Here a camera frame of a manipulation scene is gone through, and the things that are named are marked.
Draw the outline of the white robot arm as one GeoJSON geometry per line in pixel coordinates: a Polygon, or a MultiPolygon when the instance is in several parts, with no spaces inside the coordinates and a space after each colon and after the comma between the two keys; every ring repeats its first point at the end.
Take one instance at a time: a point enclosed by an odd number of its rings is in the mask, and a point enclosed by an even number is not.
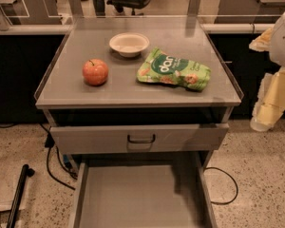
{"type": "Polygon", "coordinates": [[[285,111],[285,11],[272,28],[251,42],[249,49],[268,51],[270,60],[280,66],[274,75],[261,81],[250,126],[259,132],[273,128],[285,111]]]}

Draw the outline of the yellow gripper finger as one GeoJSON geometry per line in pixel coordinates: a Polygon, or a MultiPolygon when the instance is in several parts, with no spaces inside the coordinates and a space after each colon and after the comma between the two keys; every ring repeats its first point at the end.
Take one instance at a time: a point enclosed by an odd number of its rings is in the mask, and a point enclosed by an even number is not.
{"type": "Polygon", "coordinates": [[[271,44],[271,37],[272,37],[272,28],[266,29],[263,33],[261,33],[256,39],[254,39],[250,45],[249,49],[262,52],[268,51],[271,44]]]}
{"type": "Polygon", "coordinates": [[[275,74],[266,73],[261,81],[253,116],[252,129],[265,132],[273,128],[285,111],[285,66],[275,74]]]}

